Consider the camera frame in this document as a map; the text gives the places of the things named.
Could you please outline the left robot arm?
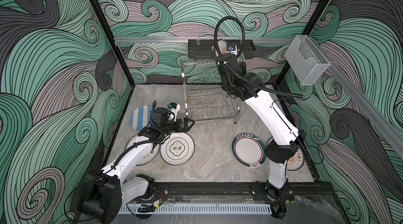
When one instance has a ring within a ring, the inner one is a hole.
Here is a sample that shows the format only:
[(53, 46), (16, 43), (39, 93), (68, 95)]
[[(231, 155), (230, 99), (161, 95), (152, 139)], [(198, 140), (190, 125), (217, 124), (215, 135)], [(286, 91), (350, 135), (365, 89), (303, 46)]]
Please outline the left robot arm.
[(130, 172), (157, 146), (167, 142), (174, 133), (187, 133), (195, 121), (177, 117), (180, 106), (170, 103), (167, 107), (147, 106), (138, 113), (137, 122), (143, 126), (133, 143), (114, 161), (100, 170), (90, 171), (80, 184), (82, 193), (78, 211), (102, 224), (111, 223), (120, 208), (137, 197), (153, 195), (154, 179), (139, 174), (128, 181)]

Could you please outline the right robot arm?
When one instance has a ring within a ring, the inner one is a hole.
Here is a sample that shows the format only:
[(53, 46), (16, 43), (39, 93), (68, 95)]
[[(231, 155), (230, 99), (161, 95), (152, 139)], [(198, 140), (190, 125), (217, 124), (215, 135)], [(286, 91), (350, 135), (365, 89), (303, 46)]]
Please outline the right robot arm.
[(264, 82), (253, 72), (246, 72), (246, 65), (238, 56), (217, 53), (216, 66), (221, 77), (221, 87), (231, 96), (236, 96), (251, 107), (272, 133), (273, 140), (264, 149), (269, 158), (267, 179), (268, 196), (274, 200), (291, 200), (287, 178), (287, 162), (299, 149), (296, 140), (299, 130), (281, 112)]

